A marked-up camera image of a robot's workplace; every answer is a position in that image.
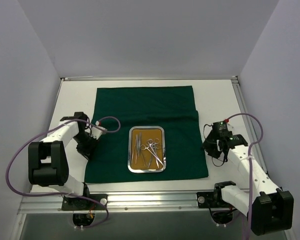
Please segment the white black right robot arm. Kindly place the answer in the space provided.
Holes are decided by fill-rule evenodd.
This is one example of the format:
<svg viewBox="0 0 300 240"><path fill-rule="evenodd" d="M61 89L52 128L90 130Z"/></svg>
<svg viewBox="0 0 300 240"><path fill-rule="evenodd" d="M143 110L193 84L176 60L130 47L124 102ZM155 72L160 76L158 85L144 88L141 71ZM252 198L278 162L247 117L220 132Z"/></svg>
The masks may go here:
<svg viewBox="0 0 300 240"><path fill-rule="evenodd" d="M206 202L207 205L233 206L247 218L249 228L257 236L292 227L293 195L270 179L253 156L252 145L242 135L213 128L202 148L212 158L223 156L224 163L231 162L249 184L249 190L245 192L230 180L215 183L212 199Z"/></svg>

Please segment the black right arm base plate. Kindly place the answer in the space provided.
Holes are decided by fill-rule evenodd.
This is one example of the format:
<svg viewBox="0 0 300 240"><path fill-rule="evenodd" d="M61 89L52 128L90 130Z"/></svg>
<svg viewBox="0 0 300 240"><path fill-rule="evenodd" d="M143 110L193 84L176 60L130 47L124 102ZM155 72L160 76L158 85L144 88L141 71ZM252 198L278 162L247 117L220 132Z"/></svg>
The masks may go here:
<svg viewBox="0 0 300 240"><path fill-rule="evenodd" d="M196 201L199 209L234 209L235 207L220 198L215 197L213 191L199 191L196 193Z"/></svg>

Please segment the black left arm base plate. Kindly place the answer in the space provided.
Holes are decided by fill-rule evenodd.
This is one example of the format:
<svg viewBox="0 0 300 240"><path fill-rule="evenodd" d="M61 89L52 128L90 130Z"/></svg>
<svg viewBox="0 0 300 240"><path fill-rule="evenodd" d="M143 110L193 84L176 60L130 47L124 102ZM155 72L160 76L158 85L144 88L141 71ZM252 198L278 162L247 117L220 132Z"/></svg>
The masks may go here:
<svg viewBox="0 0 300 240"><path fill-rule="evenodd" d="M104 210L108 203L108 195L105 193L90 193L86 183L83 184L83 196L91 200L80 197L63 196L61 205L62 211L83 211L83 210Z"/></svg>

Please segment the dark green surgical cloth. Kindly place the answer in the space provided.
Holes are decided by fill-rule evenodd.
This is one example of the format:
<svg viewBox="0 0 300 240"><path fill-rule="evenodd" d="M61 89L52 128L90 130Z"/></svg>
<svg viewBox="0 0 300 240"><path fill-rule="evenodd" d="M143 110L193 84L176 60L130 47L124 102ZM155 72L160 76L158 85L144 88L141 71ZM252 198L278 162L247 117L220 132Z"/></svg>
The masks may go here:
<svg viewBox="0 0 300 240"><path fill-rule="evenodd" d="M192 180L209 175L191 86L99 88L92 122L100 122L108 133L101 136L86 165L86 183ZM135 126L163 128L164 171L128 169L129 131Z"/></svg>

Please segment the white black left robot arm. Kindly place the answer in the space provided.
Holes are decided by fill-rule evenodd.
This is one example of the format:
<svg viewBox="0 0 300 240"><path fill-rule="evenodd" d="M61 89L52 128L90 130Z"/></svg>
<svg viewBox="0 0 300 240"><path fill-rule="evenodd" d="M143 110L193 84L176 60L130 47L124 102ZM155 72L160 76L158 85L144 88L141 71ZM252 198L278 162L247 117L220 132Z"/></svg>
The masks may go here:
<svg viewBox="0 0 300 240"><path fill-rule="evenodd" d="M29 182L61 193L74 194L72 202L80 210L90 206L90 192L85 183L70 175L65 148L71 140L75 140L77 152L87 160L92 158L105 129L92 127L89 133L86 131L87 124L88 116L83 112L64 116L57 130L28 146Z"/></svg>

